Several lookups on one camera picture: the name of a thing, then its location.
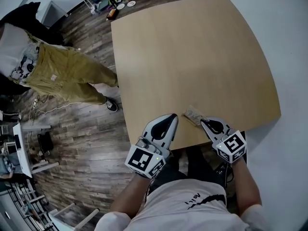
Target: mustard yellow pants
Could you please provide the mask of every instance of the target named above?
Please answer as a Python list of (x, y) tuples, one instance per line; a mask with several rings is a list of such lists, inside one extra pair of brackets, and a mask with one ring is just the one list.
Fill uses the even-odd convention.
[(90, 84), (118, 85), (114, 72), (74, 48), (42, 43), (38, 54), (37, 65), (25, 83), (40, 94), (72, 103), (103, 104), (106, 98)]

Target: white table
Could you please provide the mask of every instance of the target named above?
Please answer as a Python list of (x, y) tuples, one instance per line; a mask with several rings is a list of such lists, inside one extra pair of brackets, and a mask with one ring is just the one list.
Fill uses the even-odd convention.
[[(31, 127), (27, 127), (25, 130), (26, 131), (31, 131), (31, 130), (38, 130), (38, 129), (43, 129), (43, 128), (50, 128), (50, 126), (40, 126), (40, 128), (33, 127), (31, 129)], [(59, 165), (59, 162), (57, 163), (53, 163), (53, 164), (49, 164), (48, 161), (46, 162), (42, 162), (42, 163), (38, 163), (38, 164), (30, 164), (29, 162), (29, 158), (26, 152), (26, 147), (25, 147), (25, 143), (24, 143), (24, 136), (23, 136), (23, 130), (21, 128), (20, 124), (17, 124), (16, 126), (13, 127), (13, 132), (14, 132), (14, 138), (15, 140), (17, 139), (16, 136), (18, 136), (18, 140), (20, 143), (20, 147), (17, 145), (17, 141), (16, 142), (16, 151), (17, 151), (17, 155), (18, 155), (18, 160), (19, 160), (19, 164), (21, 167), (22, 172), (31, 177), (32, 178), (32, 174), (41, 172), (43, 170), (55, 167), (57, 165)]]

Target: white floor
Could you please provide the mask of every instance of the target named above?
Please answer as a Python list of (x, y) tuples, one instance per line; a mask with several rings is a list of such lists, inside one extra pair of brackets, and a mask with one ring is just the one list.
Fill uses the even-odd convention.
[(267, 58), (282, 117), (248, 131), (248, 166), (273, 230), (308, 218), (308, 0), (231, 0)]

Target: white t-shirt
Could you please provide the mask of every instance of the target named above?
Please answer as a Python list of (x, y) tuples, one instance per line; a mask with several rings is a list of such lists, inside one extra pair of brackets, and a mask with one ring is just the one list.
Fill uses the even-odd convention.
[(23, 29), (5, 23), (0, 39), (0, 73), (13, 79), (27, 78), (36, 65), (39, 44)]
[(248, 208), (241, 217), (231, 214), (213, 195), (226, 192), (218, 184), (193, 179), (176, 180), (153, 191), (144, 209), (134, 218), (110, 212), (95, 231), (265, 231), (268, 230), (260, 205)]

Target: table top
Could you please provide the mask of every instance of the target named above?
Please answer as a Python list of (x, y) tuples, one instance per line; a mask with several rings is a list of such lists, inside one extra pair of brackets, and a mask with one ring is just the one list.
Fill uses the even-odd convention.
[(29, 162), (28, 154), (26, 151), (26, 146), (24, 143), (24, 137), (23, 137), (20, 123), (18, 123), (16, 126), (13, 127), (13, 132), (14, 132), (14, 135), (18, 135), (19, 137), (21, 149), (16, 148), (16, 150), (17, 150), (17, 155), (18, 155), (18, 160), (20, 163), (21, 170), (25, 175), (32, 178), (31, 164)]
[[(230, 0), (181, 0), (111, 23), (131, 143), (158, 116), (192, 105), (240, 131), (280, 117), (275, 83), (250, 27)], [(171, 149), (208, 142), (180, 116)]]

